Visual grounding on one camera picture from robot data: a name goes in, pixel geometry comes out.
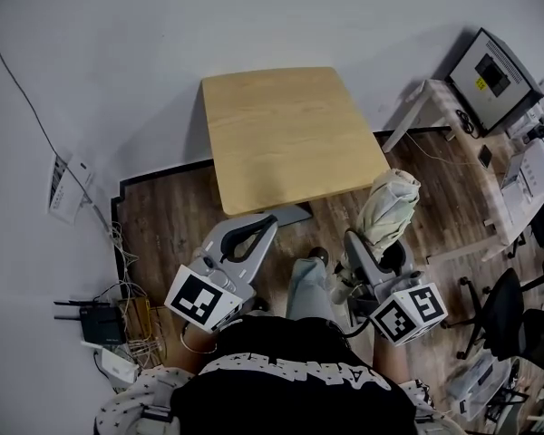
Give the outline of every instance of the gray pants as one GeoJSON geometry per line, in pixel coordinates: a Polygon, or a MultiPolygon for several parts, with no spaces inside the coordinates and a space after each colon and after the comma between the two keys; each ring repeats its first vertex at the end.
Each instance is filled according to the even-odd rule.
{"type": "Polygon", "coordinates": [[[326,268],[317,257],[298,259],[288,288],[287,319],[321,317],[336,322],[326,284],[326,268]]]}

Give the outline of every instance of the white wall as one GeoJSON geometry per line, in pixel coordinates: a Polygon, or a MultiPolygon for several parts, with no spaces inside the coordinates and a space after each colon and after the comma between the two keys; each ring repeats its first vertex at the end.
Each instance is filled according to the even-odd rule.
{"type": "Polygon", "coordinates": [[[481,25],[544,75],[544,0],[0,0],[7,59],[110,189],[209,156],[205,125],[189,127],[202,77],[333,65],[378,131],[481,25]]]}
{"type": "MultiPolygon", "coordinates": [[[[480,25],[544,75],[544,0],[0,0],[5,58],[106,209],[120,179],[209,156],[202,77],[333,65],[378,131],[480,25]]],[[[0,66],[0,435],[87,433],[111,394],[78,328],[51,319],[53,299],[115,276],[88,211],[75,228],[45,215],[51,159],[0,66]]]]}
{"type": "Polygon", "coordinates": [[[93,298],[116,268],[88,210],[76,227],[46,215],[52,159],[0,64],[0,435],[90,433],[112,396],[79,345],[80,324],[53,319],[53,300],[93,298]]]}

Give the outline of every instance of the wooden table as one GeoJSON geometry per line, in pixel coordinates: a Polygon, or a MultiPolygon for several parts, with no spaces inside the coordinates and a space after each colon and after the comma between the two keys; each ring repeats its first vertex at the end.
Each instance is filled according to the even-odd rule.
{"type": "Polygon", "coordinates": [[[333,68],[238,72],[202,87],[228,216],[366,188],[389,169],[333,68]]]}
{"type": "MultiPolygon", "coordinates": [[[[470,163],[471,169],[475,173],[480,192],[488,205],[488,215],[483,223],[486,226],[494,226],[496,233],[479,242],[440,255],[429,256],[427,261],[430,264],[441,263],[482,250],[485,250],[482,261],[486,261],[504,251],[520,236],[524,228],[528,226],[544,204],[544,193],[533,198],[531,202],[522,203],[520,212],[517,215],[512,216],[510,214],[501,194],[500,184],[507,171],[511,156],[518,152],[515,143],[508,138],[505,132],[479,139],[474,139],[471,135],[465,133],[461,126],[461,120],[456,114],[456,110],[463,111],[463,107],[453,95],[449,86],[443,81],[425,81],[415,92],[409,95],[407,101],[414,102],[413,107],[395,129],[391,138],[383,145],[385,153],[389,152],[407,132],[413,120],[429,100],[442,114],[440,120],[435,124],[449,125],[452,128],[452,136],[457,139],[465,151],[468,158],[467,162],[470,163]],[[478,155],[484,145],[492,153],[491,164],[488,169],[485,169],[478,162],[478,155]]],[[[464,201],[467,202],[467,196],[464,196],[464,201]]]]}

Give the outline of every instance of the black office chair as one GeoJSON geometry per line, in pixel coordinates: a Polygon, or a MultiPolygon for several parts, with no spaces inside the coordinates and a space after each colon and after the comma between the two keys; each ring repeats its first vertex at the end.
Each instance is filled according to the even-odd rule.
{"type": "Polygon", "coordinates": [[[483,347],[490,349],[499,360],[519,356],[544,369],[544,311],[530,309],[524,313],[522,296],[522,292],[540,285],[540,279],[521,287],[518,275],[510,268],[492,289],[483,289],[489,296],[482,307],[471,280],[462,277],[460,284],[467,285],[470,290],[475,316],[457,324],[445,321],[441,324],[445,329],[473,324],[468,346],[465,352],[457,353],[457,358],[466,359],[473,345],[485,340],[483,347]]]}

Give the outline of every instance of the wooden floor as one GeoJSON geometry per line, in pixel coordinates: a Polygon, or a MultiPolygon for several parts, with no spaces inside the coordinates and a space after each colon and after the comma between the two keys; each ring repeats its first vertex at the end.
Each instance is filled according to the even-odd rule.
{"type": "MultiPolygon", "coordinates": [[[[464,162],[456,140],[447,142],[440,132],[414,134],[413,139],[430,155],[453,162],[464,162]]],[[[392,168],[406,170],[422,182],[421,200],[405,237],[413,249],[418,265],[428,255],[454,249],[485,238],[491,229],[481,222],[486,208],[475,188],[468,166],[447,164],[425,156],[405,136],[387,155],[392,168]]],[[[147,180],[125,189],[118,207],[128,249],[140,259],[132,265],[131,277],[148,293],[151,303],[162,305],[173,277],[181,263],[188,263],[193,250],[220,220],[226,218],[219,201],[213,167],[172,174],[147,180]]],[[[286,310],[287,286],[294,260],[305,256],[311,247],[325,247],[334,260],[342,253],[342,237],[368,197],[368,189],[311,202],[315,217],[278,230],[273,247],[258,273],[255,288],[272,305],[275,314],[286,310]]],[[[530,280],[541,274],[544,252],[533,238],[520,248],[518,256],[509,260],[496,256],[482,263],[480,255],[464,256],[422,270],[439,287],[452,320],[466,318],[472,312],[466,289],[458,286],[458,278],[471,278],[478,291],[495,284],[500,275],[513,266],[520,279],[530,280]]],[[[544,302],[544,290],[525,294],[528,307],[544,302]]],[[[427,382],[441,411],[449,410],[445,388],[447,381],[462,368],[455,358],[469,339],[469,327],[443,330],[435,327],[423,338],[408,344],[410,364],[415,378],[427,382]]],[[[170,337],[177,342],[177,334],[170,337]]],[[[360,337],[354,348],[368,363],[372,359],[367,345],[368,335],[360,337]]],[[[170,348],[177,352],[177,344],[170,348]]],[[[523,362],[520,388],[537,393],[544,382],[544,372],[523,362]]],[[[468,427],[482,428],[481,422],[468,427]]]]}

